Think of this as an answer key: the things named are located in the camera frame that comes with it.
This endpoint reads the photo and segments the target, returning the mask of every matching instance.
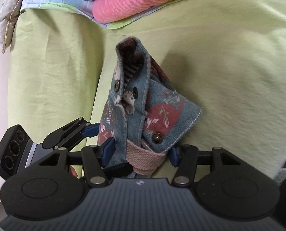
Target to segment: blue patterned fabric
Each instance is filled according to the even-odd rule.
[[[129,162],[127,141],[150,152],[166,154],[201,113],[197,105],[177,93],[137,38],[120,42],[116,53],[118,61],[97,142],[101,145],[114,137],[116,153],[109,166]],[[155,142],[155,135],[161,135],[161,142]]]

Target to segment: striped fabric lining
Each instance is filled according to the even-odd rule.
[[[142,63],[127,63],[124,65],[124,91],[129,82],[129,80],[133,77],[133,75],[138,71],[138,69],[142,66]]]

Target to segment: circular pad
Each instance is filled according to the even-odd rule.
[[[32,179],[22,186],[22,192],[34,199],[43,199],[53,195],[57,191],[57,183],[47,178]]]
[[[279,189],[252,167],[227,165],[201,179],[196,195],[216,215],[250,221],[270,214],[279,200]]]
[[[0,198],[9,214],[36,221],[71,211],[84,192],[83,184],[65,170],[34,166],[10,177],[1,188]]]

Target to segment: metal snap button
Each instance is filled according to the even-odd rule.
[[[120,81],[116,80],[114,84],[114,92],[118,92],[120,90]]]
[[[138,89],[136,87],[133,88],[132,90],[133,98],[137,99],[139,94],[138,94]]]
[[[152,136],[152,141],[155,144],[160,144],[163,141],[163,136],[160,133],[156,133]]]

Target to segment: pink webbing strap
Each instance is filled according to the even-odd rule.
[[[133,166],[133,171],[140,175],[150,175],[165,160],[165,153],[155,153],[127,140],[126,160]]]

